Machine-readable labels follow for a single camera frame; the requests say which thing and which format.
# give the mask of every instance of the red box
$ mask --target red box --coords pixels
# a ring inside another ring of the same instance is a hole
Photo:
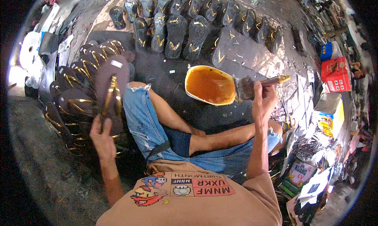
[[[330,92],[350,91],[349,65],[345,56],[324,61],[321,78],[328,84]]]

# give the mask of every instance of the paintbrush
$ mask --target paintbrush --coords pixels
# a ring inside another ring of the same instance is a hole
[[[233,75],[234,84],[235,84],[235,91],[236,96],[235,100],[238,103],[242,103],[243,101],[253,101],[255,99],[255,94],[253,90],[253,83],[255,82],[249,75],[243,78],[238,78]],[[272,77],[267,80],[261,81],[261,85],[263,87],[263,94],[262,97],[265,98],[266,94],[264,93],[264,87],[268,87],[270,85],[277,85],[283,82],[286,82],[290,79],[290,75],[280,75],[277,77]]]

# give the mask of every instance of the man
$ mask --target man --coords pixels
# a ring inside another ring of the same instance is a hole
[[[282,216],[268,174],[268,152],[280,141],[281,126],[269,117],[277,104],[273,86],[254,85],[255,123],[205,135],[186,124],[149,85],[130,82],[123,99],[130,132],[151,176],[124,193],[118,175],[116,147],[109,136],[111,120],[101,133],[100,117],[90,136],[97,150],[111,208],[97,225],[281,225]],[[174,133],[168,142],[162,125]],[[154,148],[170,148],[150,156]],[[208,151],[194,155],[197,151]],[[239,185],[227,176],[246,172]]]

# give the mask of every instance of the beige t-shirt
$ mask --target beige t-shirt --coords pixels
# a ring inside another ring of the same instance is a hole
[[[154,174],[138,180],[97,225],[282,225],[268,173],[241,186],[184,161],[149,168]]]

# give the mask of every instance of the denim shorts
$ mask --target denim shorts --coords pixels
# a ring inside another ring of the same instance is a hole
[[[127,125],[139,150],[144,158],[149,156],[151,150],[168,141],[168,137],[158,121],[154,106],[150,100],[150,84],[145,87],[127,88],[123,98],[123,107],[127,119]],[[282,138],[268,131],[268,151],[270,152]],[[252,152],[253,138],[240,145],[216,150],[194,157],[181,157],[171,148],[151,156],[147,162],[157,159],[171,161],[187,161],[203,169],[222,173],[228,176],[245,173]]]

